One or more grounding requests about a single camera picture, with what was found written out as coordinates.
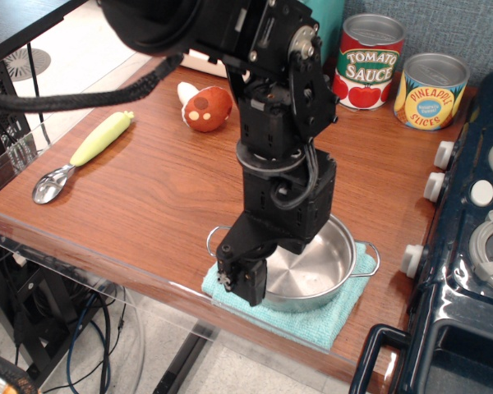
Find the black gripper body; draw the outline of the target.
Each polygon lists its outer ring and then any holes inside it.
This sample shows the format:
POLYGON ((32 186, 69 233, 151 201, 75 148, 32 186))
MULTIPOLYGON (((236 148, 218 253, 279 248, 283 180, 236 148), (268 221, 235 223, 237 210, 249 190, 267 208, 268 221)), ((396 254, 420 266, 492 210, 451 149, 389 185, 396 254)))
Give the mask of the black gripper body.
POLYGON ((243 169, 243 212, 217 248, 221 270, 265 259, 278 245, 300 254, 311 242, 329 219, 337 169, 328 153, 316 150, 316 158, 316 185, 293 208, 286 205, 303 195, 310 180, 307 160, 276 176, 243 169))

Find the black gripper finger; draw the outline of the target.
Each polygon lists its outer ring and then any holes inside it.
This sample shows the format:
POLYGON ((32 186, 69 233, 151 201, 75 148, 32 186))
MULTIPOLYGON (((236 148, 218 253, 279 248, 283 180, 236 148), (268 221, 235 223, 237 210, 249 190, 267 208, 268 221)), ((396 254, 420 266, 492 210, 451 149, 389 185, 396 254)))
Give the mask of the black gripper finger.
POLYGON ((218 262, 218 282, 226 292, 233 292, 238 284, 238 276, 240 273, 239 265, 236 263, 218 262))
POLYGON ((241 259, 236 264, 233 293, 250 306, 259 305, 265 297, 267 275, 266 259, 241 259))

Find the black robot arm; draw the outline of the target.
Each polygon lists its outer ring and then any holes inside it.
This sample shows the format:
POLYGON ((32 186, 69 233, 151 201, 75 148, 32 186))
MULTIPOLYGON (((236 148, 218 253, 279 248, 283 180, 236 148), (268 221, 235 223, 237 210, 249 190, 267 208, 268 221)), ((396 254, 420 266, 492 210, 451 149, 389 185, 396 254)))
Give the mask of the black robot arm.
POLYGON ((227 291, 258 305, 267 259, 300 254, 330 216, 335 161, 314 139, 336 119, 321 40, 299 1, 104 1, 119 39, 148 55, 222 62, 241 122, 243 211, 217 249, 227 291))

